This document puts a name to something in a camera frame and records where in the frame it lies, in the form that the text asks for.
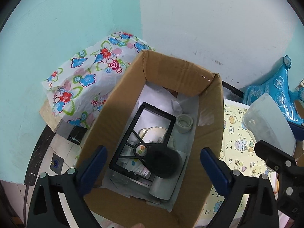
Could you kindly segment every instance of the wall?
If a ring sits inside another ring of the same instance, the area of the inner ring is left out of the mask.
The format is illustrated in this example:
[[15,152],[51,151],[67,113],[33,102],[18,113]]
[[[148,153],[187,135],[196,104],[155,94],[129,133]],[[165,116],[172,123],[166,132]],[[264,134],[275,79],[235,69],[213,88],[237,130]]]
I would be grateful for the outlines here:
[[286,0],[23,0],[0,33],[0,179],[24,181],[45,126],[40,82],[116,29],[238,88],[263,81],[287,53],[293,89],[303,78],[303,28]]

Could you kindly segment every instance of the translucent plastic container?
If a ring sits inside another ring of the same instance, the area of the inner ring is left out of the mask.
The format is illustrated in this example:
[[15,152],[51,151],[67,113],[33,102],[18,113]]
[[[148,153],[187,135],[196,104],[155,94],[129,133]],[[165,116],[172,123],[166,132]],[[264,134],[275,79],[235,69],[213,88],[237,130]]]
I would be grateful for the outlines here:
[[293,156],[295,137],[278,105],[269,94],[264,93],[250,105],[242,118],[242,123],[254,143],[263,140]]

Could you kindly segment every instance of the floral cloth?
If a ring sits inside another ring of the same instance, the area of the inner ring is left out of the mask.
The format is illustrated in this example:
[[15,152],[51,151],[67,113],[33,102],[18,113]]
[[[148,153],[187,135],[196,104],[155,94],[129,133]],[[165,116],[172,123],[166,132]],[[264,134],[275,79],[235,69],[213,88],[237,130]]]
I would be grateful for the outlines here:
[[54,116],[90,128],[142,49],[154,50],[132,34],[115,32],[63,63],[42,82]]

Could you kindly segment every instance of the open cardboard box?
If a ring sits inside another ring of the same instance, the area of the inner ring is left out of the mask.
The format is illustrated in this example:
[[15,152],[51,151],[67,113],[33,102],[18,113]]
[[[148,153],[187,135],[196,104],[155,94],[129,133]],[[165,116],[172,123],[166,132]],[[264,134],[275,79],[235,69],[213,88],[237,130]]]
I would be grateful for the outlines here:
[[125,125],[145,85],[150,81],[159,86],[199,96],[198,125],[180,192],[172,212],[146,204],[145,200],[127,198],[111,190],[94,188],[85,196],[93,212],[126,227],[143,223],[146,228],[194,227],[211,182],[200,163],[200,151],[210,147],[218,157],[223,137],[223,94],[218,74],[193,63],[154,51],[142,51],[116,85],[100,115],[95,120],[77,161],[89,158],[97,146],[108,150],[108,160],[96,184],[101,181],[115,152]]

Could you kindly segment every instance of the silver screw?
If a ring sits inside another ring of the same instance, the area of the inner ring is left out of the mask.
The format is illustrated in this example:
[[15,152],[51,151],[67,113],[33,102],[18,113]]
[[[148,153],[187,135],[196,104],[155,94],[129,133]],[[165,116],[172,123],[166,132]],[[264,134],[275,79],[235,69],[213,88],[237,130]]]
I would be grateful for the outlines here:
[[267,180],[267,179],[268,179],[268,176],[267,176],[266,174],[262,174],[262,178],[263,178],[264,180]]
[[291,162],[290,162],[289,160],[286,160],[285,165],[286,165],[287,167],[291,167]]
[[235,175],[235,176],[241,175],[241,173],[238,170],[233,170],[232,174]]
[[292,195],[292,192],[293,192],[292,187],[288,187],[288,188],[286,189],[286,194],[287,194],[288,196],[291,196],[291,195]]
[[47,175],[47,174],[46,174],[45,172],[41,172],[40,175],[39,175],[39,177],[40,177],[40,178],[44,178],[46,175]]
[[72,174],[75,173],[75,171],[76,171],[75,168],[70,168],[70,169],[67,170],[67,173],[72,175]]

